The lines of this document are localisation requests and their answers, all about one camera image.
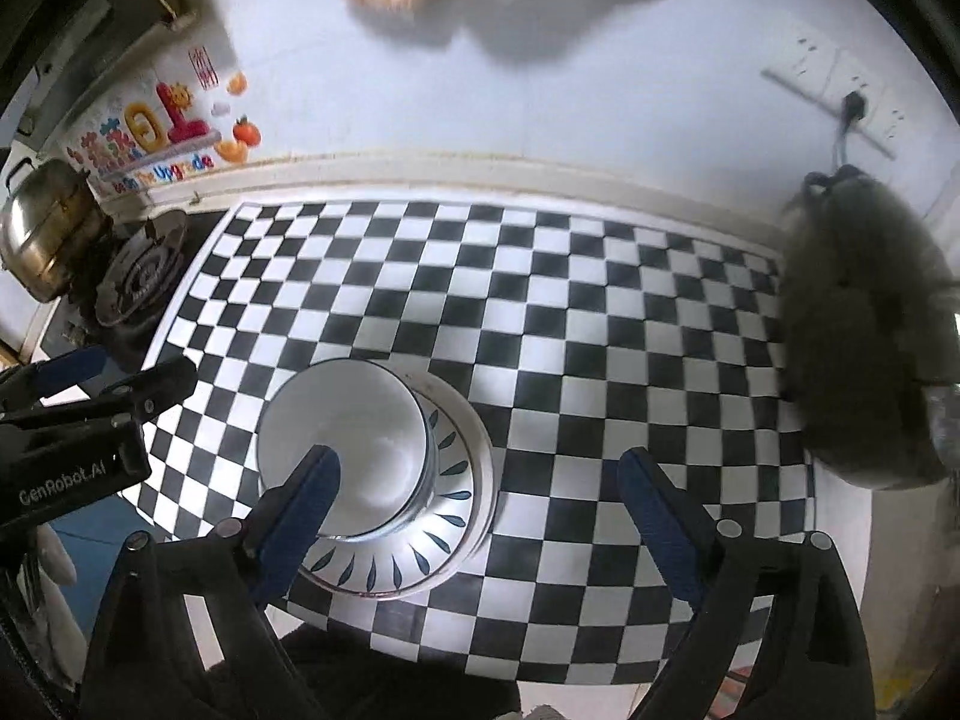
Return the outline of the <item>white bowl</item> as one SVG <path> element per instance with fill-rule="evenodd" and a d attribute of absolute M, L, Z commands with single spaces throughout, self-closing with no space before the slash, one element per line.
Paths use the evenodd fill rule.
<path fill-rule="evenodd" d="M 363 543 L 424 514 L 438 483 L 427 411 L 377 362 L 327 359 L 291 377 L 263 407 L 256 460 L 264 488 L 285 483 L 308 450 L 340 460 L 340 486 L 317 534 Z"/>

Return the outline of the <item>gas stove burner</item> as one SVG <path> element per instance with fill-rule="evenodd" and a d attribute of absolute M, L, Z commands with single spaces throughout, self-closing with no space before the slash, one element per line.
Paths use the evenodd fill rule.
<path fill-rule="evenodd" d="M 178 282 L 189 218 L 182 210 L 146 220 L 122 245 L 96 289 L 94 315 L 104 328 L 143 323 L 153 317 Z"/>

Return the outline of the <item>steel pot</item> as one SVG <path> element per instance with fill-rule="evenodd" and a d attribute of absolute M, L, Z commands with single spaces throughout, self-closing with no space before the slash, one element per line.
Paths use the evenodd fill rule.
<path fill-rule="evenodd" d="M 109 238 L 112 218 L 89 187 L 89 172 L 64 160 L 21 158 L 5 179 L 2 265 L 37 302 L 70 291 L 83 260 Z"/>

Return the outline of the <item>white leaf-patterned plate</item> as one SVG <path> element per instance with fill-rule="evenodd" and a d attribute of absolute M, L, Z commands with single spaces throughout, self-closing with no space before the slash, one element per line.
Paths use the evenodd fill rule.
<path fill-rule="evenodd" d="M 431 502 L 404 528 L 374 541 L 316 541 L 299 569 L 322 590 L 376 601 L 426 592 L 459 571 L 487 538 L 501 483 L 490 434 L 467 399 L 430 372 L 395 362 L 387 369 L 413 390 L 436 437 Z"/>

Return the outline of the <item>black rice cooker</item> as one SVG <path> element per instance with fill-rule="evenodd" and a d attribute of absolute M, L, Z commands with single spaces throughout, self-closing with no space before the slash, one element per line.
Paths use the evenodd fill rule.
<path fill-rule="evenodd" d="M 958 280 L 929 229 L 853 166 L 791 203 L 779 323 L 805 449 L 846 483 L 900 491 L 958 466 Z"/>

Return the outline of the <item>black white checkered mat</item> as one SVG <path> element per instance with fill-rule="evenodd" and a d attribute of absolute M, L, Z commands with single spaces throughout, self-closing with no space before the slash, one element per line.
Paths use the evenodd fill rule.
<path fill-rule="evenodd" d="M 327 358 L 405 362 L 475 408 L 503 468 L 493 528 L 436 589 L 364 600 L 306 578 L 290 613 L 378 652 L 556 684 L 654 676 L 690 611 L 617 496 L 646 449 L 760 538 L 814 525 L 779 394 L 773 262 L 590 216 L 496 205 L 246 203 L 190 265 L 151 345 L 199 369 L 146 431 L 130 502 L 172 538 L 247 514 L 267 400 Z"/>

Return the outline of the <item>colourful wall sticker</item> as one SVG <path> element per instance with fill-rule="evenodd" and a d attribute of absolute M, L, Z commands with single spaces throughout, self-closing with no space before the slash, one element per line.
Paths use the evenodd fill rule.
<path fill-rule="evenodd" d="M 219 37 L 161 52 L 101 94 L 55 138 L 99 197 L 240 166 L 262 145 L 249 82 Z"/>

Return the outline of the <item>white wall socket strip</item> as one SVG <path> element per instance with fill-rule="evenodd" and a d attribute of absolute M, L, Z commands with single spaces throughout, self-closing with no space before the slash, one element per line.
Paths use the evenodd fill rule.
<path fill-rule="evenodd" d="M 778 16 L 768 25 L 761 73 L 835 117 L 848 94 L 861 94 L 866 115 L 854 128 L 890 160 L 910 132 L 911 114 L 898 89 L 850 50 L 794 16 Z"/>

